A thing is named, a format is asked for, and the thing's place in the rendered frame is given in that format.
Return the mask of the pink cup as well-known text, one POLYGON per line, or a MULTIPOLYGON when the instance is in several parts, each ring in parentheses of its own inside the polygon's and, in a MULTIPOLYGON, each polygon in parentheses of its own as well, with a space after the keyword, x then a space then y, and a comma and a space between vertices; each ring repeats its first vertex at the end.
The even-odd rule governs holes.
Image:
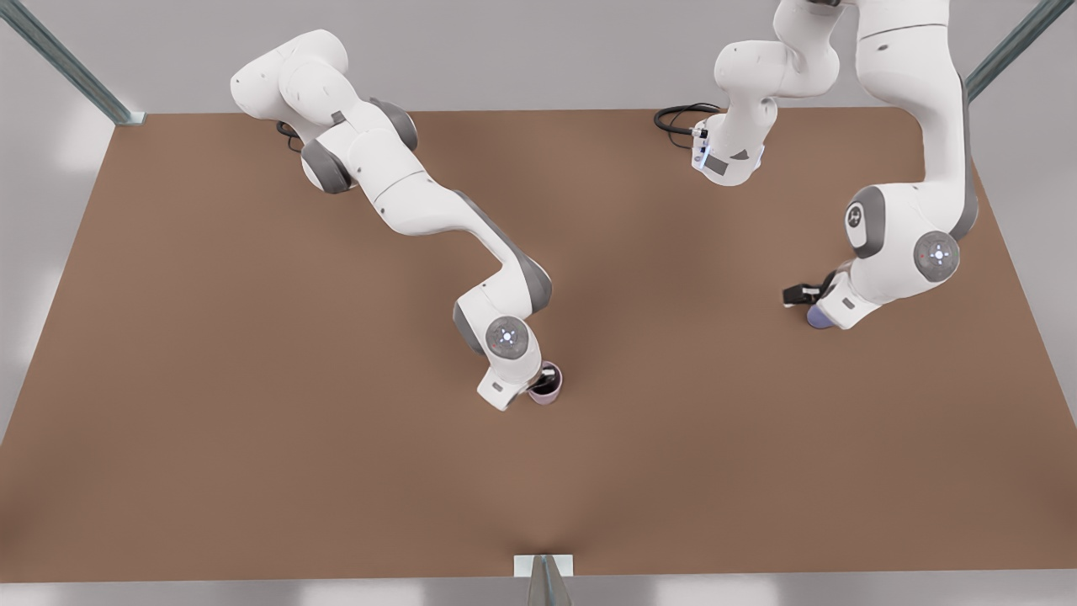
POLYGON ((527 394, 538 404, 550 404, 558 398, 563 384, 563 375, 557 364, 547 360, 542 363, 541 371, 534 382, 527 387, 527 394))

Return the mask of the silver frame post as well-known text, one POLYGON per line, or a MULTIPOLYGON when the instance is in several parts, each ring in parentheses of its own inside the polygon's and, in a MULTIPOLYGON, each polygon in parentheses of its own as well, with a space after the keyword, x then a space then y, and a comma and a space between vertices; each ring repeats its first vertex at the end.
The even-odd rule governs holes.
POLYGON ((573 575, 573 555, 514 556, 514 576, 528 577, 527 606, 573 606, 565 584, 573 575))
POLYGON ((116 126, 136 126, 145 123, 145 112, 131 111, 118 97, 95 77, 88 68, 67 50, 48 29, 25 8, 20 0, 0 0, 0 19, 38 51, 85 99, 103 112, 116 126))
POLYGON ((1039 3, 1032 8, 1013 30, 1001 40, 965 79, 967 101, 973 103, 1023 51, 1032 45, 1035 39, 1043 36, 1043 32, 1073 5, 1074 0, 1039 0, 1039 3))

